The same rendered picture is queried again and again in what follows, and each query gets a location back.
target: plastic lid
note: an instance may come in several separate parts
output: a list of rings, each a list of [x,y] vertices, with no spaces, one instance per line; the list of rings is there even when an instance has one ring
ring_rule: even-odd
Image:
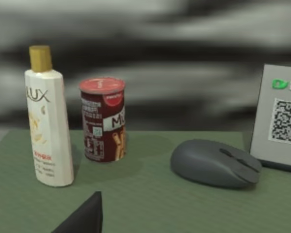
[[[34,72],[46,72],[53,69],[50,47],[35,45],[29,47],[31,69]]]
[[[125,82],[114,77],[90,78],[82,81],[79,87],[89,94],[109,94],[124,90]]]

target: green tabletop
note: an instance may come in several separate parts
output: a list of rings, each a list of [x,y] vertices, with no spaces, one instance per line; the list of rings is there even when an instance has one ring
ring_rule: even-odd
[[[171,172],[169,158],[191,138],[243,148],[237,132],[129,132],[128,153],[98,164],[72,131],[76,179],[52,188],[34,175],[28,131],[0,142],[0,233],[49,233],[95,191],[102,191],[104,233],[291,233],[291,173],[266,169],[256,188],[208,187]]]

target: bottle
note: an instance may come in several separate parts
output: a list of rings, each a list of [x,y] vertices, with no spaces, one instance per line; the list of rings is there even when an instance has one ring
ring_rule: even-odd
[[[46,185],[67,186],[74,174],[63,76],[52,69],[49,46],[31,46],[29,54],[25,79],[35,174]]]

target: qr code sign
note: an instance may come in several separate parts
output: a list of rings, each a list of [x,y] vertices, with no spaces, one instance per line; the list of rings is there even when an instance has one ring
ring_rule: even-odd
[[[291,101],[275,99],[269,140],[291,144]]]
[[[93,127],[93,136],[94,137],[102,137],[102,128],[101,127]]]

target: red lid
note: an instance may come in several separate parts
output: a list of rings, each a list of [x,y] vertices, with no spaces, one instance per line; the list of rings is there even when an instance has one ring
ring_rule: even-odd
[[[82,81],[79,87],[85,93],[108,94],[124,90],[125,82],[114,77],[90,78]]]

